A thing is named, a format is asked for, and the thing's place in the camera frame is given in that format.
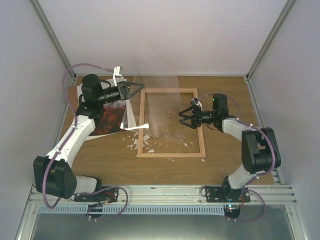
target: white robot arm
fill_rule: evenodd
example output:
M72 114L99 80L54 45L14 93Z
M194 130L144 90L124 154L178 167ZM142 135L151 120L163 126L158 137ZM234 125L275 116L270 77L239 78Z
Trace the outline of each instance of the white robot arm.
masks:
M193 129L202 124L213 124L220 132L241 141L242 164L234 173L225 177L220 189L215 190L217 196L214 197L219 202L238 202L246 185L259 175L268 173L271 169L281 165L275 133L269 127L257 128L247 125L235 116L229 115L226 95L213 93L206 96L210 95L213 95L213 110L203 111L199 100L194 98L191 100L191 107L179 113L179 116L182 117L179 122Z
M33 172L38 192L42 193L44 188L46 194L68 199L75 194L93 193L102 189L99 178L73 174L71 167L75 156L100 122L105 111L104 104L130 99L140 92L144 85L121 81L116 86L103 89L101 81L95 74L86 75L82 79L84 101L79 100L73 123L45 157L38 156L34 160ZM131 92L131 86L138 88Z

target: black cable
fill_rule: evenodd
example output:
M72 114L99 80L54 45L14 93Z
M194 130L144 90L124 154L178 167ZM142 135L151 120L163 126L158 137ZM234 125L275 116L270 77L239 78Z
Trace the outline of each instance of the black cable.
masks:
M208 187L208 186L202 186L202 187L200 187L200 191L199 191L199 192L200 192L200 195L201 195L202 197L205 197L205 198L206 198L207 196L202 194L202 190L203 190L205 187Z
M235 218L230 218L230 217L227 217L226 215L224 215L224 217L229 221L229 220L233 220L233 221L235 221L235 222L240 222L240 223L252 223L252 222L254 222L254 221L258 221L258 220L260 220L260 219L262 219L263 218L263 216L266 214L266 202L264 201L264 199L262 198L262 196L259 194L259 193L257 193L256 191L253 191L253 190L251 190L251 189L247 189L247 191L246 192L252 192L252 193L254 193L255 195L257 195L257 197L258 198L260 198L260 200L261 200L261 202L262 202L262 206L263 206L263 212L262 212L262 214L260 215L260 216L258 216L258 217L255 217L255 218L253 218L253 219L235 219Z
M207 126L208 129L211 129L213 131L217 131L218 130L218 129L214 129L214 128L209 127L208 123L206 124L206 126Z
M80 94L80 95L79 95L79 98L78 98L79 106L80 106L80 104L81 104L81 102L82 102L82 97L83 97L83 96L84 96L83 94Z
M110 105L118 104L118 108L120 108L120 104L117 101L111 102Z
M96 221L103 221L103 220L114 219L114 218L118 217L120 214L122 214L122 213L126 210L126 208L127 208L127 206L128 206L128 201L129 201L128 192L127 192L123 187L121 187L121 186L108 186L108 187L105 187L105 188L103 188L103 189L101 189L101 190L99 190L99 191L90 192L90 193L82 193L83 195L94 195L94 194L99 194L99 193L101 193L101 192L103 192L103 191L105 191L105 190L110 190L110 189L121 189L122 191L124 191L124 193L125 193L125 198L126 198L125 204L124 204L123 208L121 209L121 211L119 211L116 215L113 215L113 216L107 217L107 218L99 218L99 219L94 218L94 221L95 221L95 222L96 222ZM92 218L90 217L90 214L89 214L92 209L94 209L94 207L90 207L90 208L88 207L88 210L87 210L87 212L86 212L86 216L87 216L87 218L88 218L89 220L92 219Z
M99 79L100 83L105 83L105 84L109 84L109 88L111 87L111 83L108 82L107 80L103 80L103 79Z

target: wooden picture frame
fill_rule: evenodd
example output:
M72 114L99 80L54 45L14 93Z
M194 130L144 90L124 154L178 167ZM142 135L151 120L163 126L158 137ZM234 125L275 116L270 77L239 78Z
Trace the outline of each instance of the wooden picture frame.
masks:
M198 91L196 88L145 88L141 91L141 100L140 100L140 115L139 115L139 124L143 125L145 121L145 100L146 94L193 94L194 98L198 97ZM205 150L205 141L204 133L202 126L197 128L197 134L199 139L199 149L200 152L192 153L147 153L143 152L143 141L144 141L144 129L140 128L138 133L138 158L204 158L206 156Z

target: white wall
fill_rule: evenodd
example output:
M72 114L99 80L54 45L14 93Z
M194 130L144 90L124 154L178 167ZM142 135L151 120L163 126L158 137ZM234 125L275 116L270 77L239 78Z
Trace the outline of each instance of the white wall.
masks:
M39 0L71 64L172 75L246 74L285 2Z
M320 1L298 0L252 76L310 239L319 239Z
M34 182L33 161L52 145L65 70L27 0L0 7L0 239L14 239Z

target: floor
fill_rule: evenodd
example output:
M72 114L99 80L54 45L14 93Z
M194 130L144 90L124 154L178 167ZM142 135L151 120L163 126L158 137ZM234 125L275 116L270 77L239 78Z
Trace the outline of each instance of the floor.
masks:
M126 77L129 82L144 83L146 88L197 88L199 96L224 93L232 96L241 106L240 119L257 124L248 89L242 77L218 76L144 76ZM78 77L76 85L81 84ZM148 93L145 103L147 140L143 152L153 149L155 153L196 153L199 151L197 131L178 123L178 112L190 106L191 95ZM72 104L78 106L76 87L69 88ZM204 110L212 109L212 98L201 101ZM131 99L134 116L139 119L140 94ZM229 113L237 114L233 103L228 103ZM73 116L68 110L62 134L68 129ZM85 141L72 166L76 175L93 176L104 184L133 185L216 185L241 165L241 142L230 135L211 130L203 125L206 157L136 157L133 145L135 132L124 131L113 135ZM254 184L274 184L271 175L261 177Z

